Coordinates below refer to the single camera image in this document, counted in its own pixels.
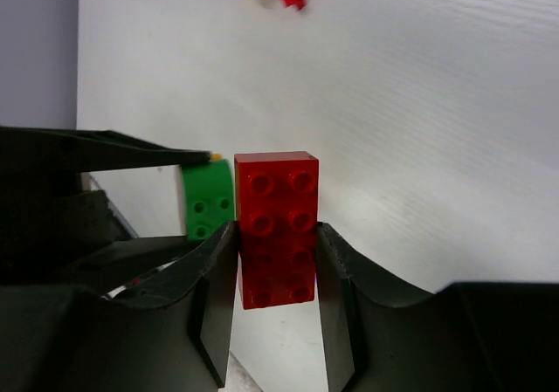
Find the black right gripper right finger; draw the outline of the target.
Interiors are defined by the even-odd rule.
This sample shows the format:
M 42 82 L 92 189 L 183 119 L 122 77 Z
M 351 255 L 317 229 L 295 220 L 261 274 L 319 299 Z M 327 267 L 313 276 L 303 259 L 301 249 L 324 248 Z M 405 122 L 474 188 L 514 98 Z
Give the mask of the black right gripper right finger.
M 427 292 L 317 229 L 332 391 L 555 391 L 558 287 L 458 282 Z

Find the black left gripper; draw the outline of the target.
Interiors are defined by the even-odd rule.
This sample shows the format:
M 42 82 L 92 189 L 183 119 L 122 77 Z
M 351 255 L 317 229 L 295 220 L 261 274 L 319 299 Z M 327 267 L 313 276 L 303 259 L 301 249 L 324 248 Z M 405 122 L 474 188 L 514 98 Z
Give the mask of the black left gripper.
M 1 127 L 3 173 L 94 172 L 210 161 L 115 131 Z M 75 174 L 1 177 L 3 285 L 123 285 L 191 252 L 184 236 L 138 237 Z

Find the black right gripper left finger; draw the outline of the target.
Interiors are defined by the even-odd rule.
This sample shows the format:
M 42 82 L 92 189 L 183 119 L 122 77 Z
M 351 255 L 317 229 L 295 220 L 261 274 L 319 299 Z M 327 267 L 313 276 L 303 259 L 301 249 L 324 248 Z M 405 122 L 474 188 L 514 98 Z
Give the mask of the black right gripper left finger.
M 225 384 L 238 269 L 238 227 L 182 252 L 172 265 L 104 299 L 83 285 L 1 291 L 4 391 L 216 391 Z

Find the green curved lego brick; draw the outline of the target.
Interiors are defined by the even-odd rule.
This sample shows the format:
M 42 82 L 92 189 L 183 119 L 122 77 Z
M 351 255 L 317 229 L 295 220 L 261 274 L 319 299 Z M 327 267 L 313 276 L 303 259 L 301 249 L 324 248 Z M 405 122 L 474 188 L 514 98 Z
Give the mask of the green curved lego brick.
M 181 168 L 183 228 L 190 241 L 210 237 L 223 223 L 235 219 L 231 165 L 225 159 L 195 168 Z

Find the long red lego brick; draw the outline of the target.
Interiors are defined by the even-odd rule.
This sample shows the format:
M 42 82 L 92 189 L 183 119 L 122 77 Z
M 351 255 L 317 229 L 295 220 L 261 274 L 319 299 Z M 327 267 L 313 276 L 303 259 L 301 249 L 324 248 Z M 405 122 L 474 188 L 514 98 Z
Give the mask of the long red lego brick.
M 314 300 L 319 161 L 306 151 L 234 156 L 245 310 Z

